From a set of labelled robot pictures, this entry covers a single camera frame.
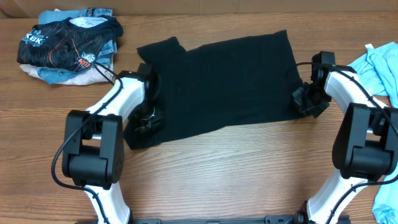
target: wooden table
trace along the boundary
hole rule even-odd
[[[115,69],[136,70],[136,48],[176,36],[186,49],[287,29],[297,62],[321,50],[349,64],[364,45],[398,39],[395,12],[119,17]],[[0,223],[73,223],[95,219],[83,192],[59,187],[50,165],[62,143],[65,117],[95,104],[111,88],[48,85],[19,68],[20,39],[37,19],[1,19]],[[300,75],[309,81],[310,68]],[[135,218],[234,218],[294,213],[333,168],[331,148],[343,114],[335,102],[317,119],[234,126],[130,151],[121,187]],[[57,174],[65,182],[58,163]],[[354,223],[374,223],[376,187],[346,208]]]

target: light blue fabric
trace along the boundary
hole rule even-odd
[[[39,15],[39,24],[46,24],[54,21],[62,21],[66,18],[86,17],[87,9],[71,10],[71,11],[44,11]],[[112,9],[95,9],[93,17],[98,16],[112,16]],[[99,56],[107,54],[115,54],[118,51],[116,48],[116,41],[110,40],[99,52]]]
[[[394,42],[373,49],[351,63],[359,80],[373,95],[390,96],[398,108],[398,45]]]
[[[39,15],[39,24],[46,24],[54,21],[62,21],[69,17],[79,18],[72,19],[71,23],[80,27],[93,27],[106,19],[99,20],[96,18],[98,16],[112,16],[112,9],[94,9],[88,12],[88,9],[81,10],[71,10],[71,11],[44,11]],[[101,52],[98,54],[96,62],[103,64],[104,66],[109,66],[111,63],[111,58],[114,53],[117,52],[116,41],[110,40],[105,43]],[[48,84],[54,84],[58,82],[64,82],[71,78],[75,78],[80,72],[69,71],[64,68],[48,68],[41,67],[37,68],[37,74],[40,78],[46,81]]]
[[[386,176],[384,180],[391,180],[396,175],[398,175],[398,169]],[[398,224],[398,182],[380,187],[374,199],[372,212],[380,224]]]

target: stack of folded clothes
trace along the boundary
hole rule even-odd
[[[22,38],[17,61],[30,76],[48,84],[88,85],[106,82],[111,74],[93,66],[113,69],[116,37],[123,28],[111,9],[45,11],[39,25]]]

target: black cloth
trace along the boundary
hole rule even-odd
[[[286,31],[203,45],[185,51],[178,40],[138,48],[161,77],[157,99],[164,126],[124,138],[131,149],[207,133],[225,126],[297,119],[291,94],[302,86]]]
[[[103,17],[107,21],[90,28],[72,24],[71,18],[33,26],[19,43],[17,62],[74,72],[90,67],[105,43],[123,35],[116,18]]]

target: wire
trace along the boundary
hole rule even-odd
[[[74,130],[74,132],[72,132],[71,135],[69,135],[69,137],[62,143],[62,145],[61,145],[60,148],[58,149],[57,153],[55,153],[54,159],[53,159],[53,161],[52,161],[52,165],[51,165],[51,176],[52,176],[53,180],[55,181],[55,183],[57,183],[57,184],[58,184],[59,186],[61,186],[61,187],[65,187],[65,188],[73,189],[73,190],[84,190],[84,191],[89,192],[90,194],[92,194],[92,195],[93,195],[93,198],[95,198],[95,200],[96,200],[96,202],[97,202],[97,204],[98,204],[99,211],[101,212],[101,216],[102,216],[103,219],[104,219],[104,223],[110,224],[108,218],[107,218],[106,215],[105,215],[104,207],[103,207],[103,205],[102,205],[102,203],[101,203],[101,200],[100,200],[100,198],[98,197],[98,194],[97,194],[94,190],[89,189],[89,188],[87,188],[87,187],[79,187],[79,186],[74,186],[74,185],[65,184],[65,183],[61,182],[61,181],[58,179],[58,177],[57,177],[57,175],[56,175],[56,173],[55,173],[55,166],[57,165],[57,160],[58,160],[58,158],[59,158],[61,152],[62,152],[63,149],[65,148],[65,146],[72,140],[72,138],[75,136],[75,134],[76,134],[77,132],[79,132],[80,129],[81,129],[82,127],[84,127],[89,121],[91,121],[91,120],[95,117],[96,114],[98,114],[98,113],[101,112],[103,109],[105,109],[105,108],[115,99],[115,97],[117,97],[117,95],[118,95],[118,94],[121,92],[121,90],[123,89],[123,82],[122,82],[122,80],[121,80],[112,70],[108,69],[107,67],[103,66],[102,64],[100,64],[100,63],[98,63],[98,62],[95,62],[95,64],[97,64],[97,65],[103,67],[105,70],[107,70],[108,72],[112,73],[112,75],[113,75],[114,77],[116,77],[116,79],[117,79],[117,80],[119,81],[119,83],[120,83],[119,89],[116,91],[116,93],[115,93],[113,96],[111,96],[105,103],[103,103],[102,106],[101,106],[100,108],[98,108],[98,110],[96,110],[94,113],[90,114],[90,116],[89,116],[88,118],[86,118],[86,119],[84,120],[84,122],[82,122],[82,123],[79,125],[79,127],[77,127],[76,130]]]
[[[302,62],[302,63],[298,63],[296,64],[296,67],[300,66],[300,65],[317,65],[321,68],[327,68],[332,72],[337,72],[340,75],[348,78],[350,81],[352,81],[353,83],[355,83],[356,86],[358,86],[358,88],[365,94],[365,96],[368,98],[368,100],[377,108],[377,110],[379,110],[381,112],[381,114],[383,115],[383,117],[386,119],[386,121],[389,123],[390,127],[392,128],[392,130],[395,132],[395,134],[398,136],[398,129],[397,126],[395,125],[395,123],[390,119],[390,117],[388,116],[388,114],[386,113],[386,111],[384,111],[381,106],[376,103],[373,99],[373,96],[371,96],[366,89],[358,82],[356,81],[353,77],[347,75],[345,72],[342,72],[341,70],[336,68],[336,65],[324,65],[324,64],[320,64],[320,63],[315,63],[315,62]],[[328,220],[326,221],[326,224],[330,224],[331,219],[333,218],[333,216],[335,215],[335,212],[337,210],[337,208],[340,206],[340,204],[344,201],[344,199],[351,193],[351,192],[355,192],[357,188],[359,187],[365,187],[365,186],[374,186],[374,185],[386,185],[386,184],[391,184],[395,181],[398,180],[398,175],[396,175],[393,179],[391,180],[387,180],[387,181],[380,181],[380,182],[375,182],[375,181],[369,181],[366,183],[362,183],[362,184],[356,184],[354,186],[352,186],[347,192],[344,193],[343,196],[341,196],[341,198],[337,201],[336,205],[333,207],[333,209],[331,210],[330,216],[328,217]]]
[[[106,75],[104,75],[99,69],[98,67],[94,64],[95,69],[97,69],[98,73],[101,74],[110,84],[114,85],[114,83],[112,82],[112,80],[110,80]]]

